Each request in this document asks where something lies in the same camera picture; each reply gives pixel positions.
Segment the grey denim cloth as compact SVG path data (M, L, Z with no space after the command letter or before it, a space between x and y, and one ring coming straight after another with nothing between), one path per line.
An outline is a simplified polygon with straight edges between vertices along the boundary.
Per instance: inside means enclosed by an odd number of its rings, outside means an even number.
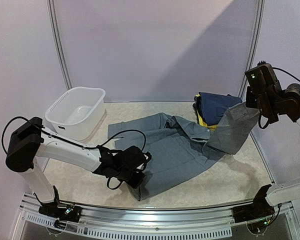
M181 116L158 113L110 124L108 136L121 132L115 148L144 146L152 159L136 189L137 201L157 196L212 167L225 154L235 155L257 124L259 111L239 103L228 108L214 131Z

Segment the navy blue tank top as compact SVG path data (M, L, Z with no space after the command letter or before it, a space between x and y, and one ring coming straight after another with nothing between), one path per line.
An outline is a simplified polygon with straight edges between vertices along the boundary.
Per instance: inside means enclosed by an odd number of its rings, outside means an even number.
M199 112L209 126L218 125L228 108L242 103L240 97L229 94L221 95L207 92L199 92L198 94L201 96L201 109Z

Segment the white plastic wash basin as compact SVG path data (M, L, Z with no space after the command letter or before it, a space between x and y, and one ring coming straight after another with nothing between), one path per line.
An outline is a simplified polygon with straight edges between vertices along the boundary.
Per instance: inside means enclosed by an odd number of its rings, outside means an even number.
M106 91L102 88L71 88L47 109L45 119L59 135L84 140L105 114L105 96Z

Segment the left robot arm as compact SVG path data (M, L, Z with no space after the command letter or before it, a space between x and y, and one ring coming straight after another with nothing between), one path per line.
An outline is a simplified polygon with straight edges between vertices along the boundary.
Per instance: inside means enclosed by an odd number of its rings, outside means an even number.
M143 147L132 145L125 150L109 149L105 144L89 146L57 134L43 126L39 117L27 119L22 116L12 118L24 120L3 146L5 164L13 172L20 174L38 201L53 216L64 213L64 205L59 202L56 187L52 186L37 165L37 157L58 160L77 166L95 175L104 176L108 182L117 179L136 189L143 181L144 170L152 156Z

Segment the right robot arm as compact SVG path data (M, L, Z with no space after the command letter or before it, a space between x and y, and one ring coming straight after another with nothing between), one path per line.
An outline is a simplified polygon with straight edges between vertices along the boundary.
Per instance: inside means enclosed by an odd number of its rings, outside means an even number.
M272 185L249 206L252 218L259 218L269 206L300 199L300 118L293 123L287 116L261 129L256 126L252 137L260 150Z

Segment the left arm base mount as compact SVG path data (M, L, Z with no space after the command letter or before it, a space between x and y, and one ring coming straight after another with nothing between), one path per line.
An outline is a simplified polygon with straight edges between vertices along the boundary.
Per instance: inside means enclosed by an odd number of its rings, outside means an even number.
M79 223L83 208L77 206L74 202L71 204L61 204L57 188L53 185L54 199L53 202L43 203L39 200L36 193L33 195L40 203L38 213L48 217L55 218L53 227L64 230L66 222Z

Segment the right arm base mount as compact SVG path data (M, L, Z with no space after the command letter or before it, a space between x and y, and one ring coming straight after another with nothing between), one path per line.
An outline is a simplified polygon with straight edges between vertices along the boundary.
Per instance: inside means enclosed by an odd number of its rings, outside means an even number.
M278 218L282 203L270 206L265 199L253 201L251 204L232 208L232 217L235 223L246 222L248 231L255 235L263 235L267 228Z

